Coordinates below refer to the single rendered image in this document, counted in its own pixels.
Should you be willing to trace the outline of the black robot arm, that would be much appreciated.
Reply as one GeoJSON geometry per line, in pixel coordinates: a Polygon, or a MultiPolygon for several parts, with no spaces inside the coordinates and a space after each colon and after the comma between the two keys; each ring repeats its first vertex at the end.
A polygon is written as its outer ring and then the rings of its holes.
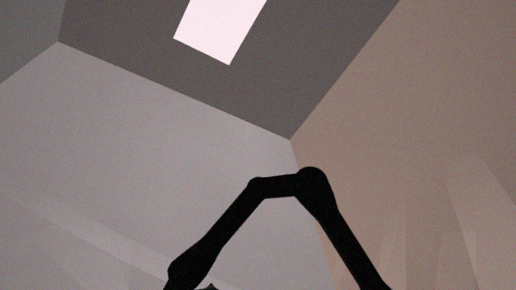
{"type": "Polygon", "coordinates": [[[317,219],[360,290],[392,290],[340,214],[326,175],[314,167],[302,168],[296,174],[252,178],[206,235],[170,263],[163,290],[194,290],[221,249],[263,200],[293,196],[317,219]]]}

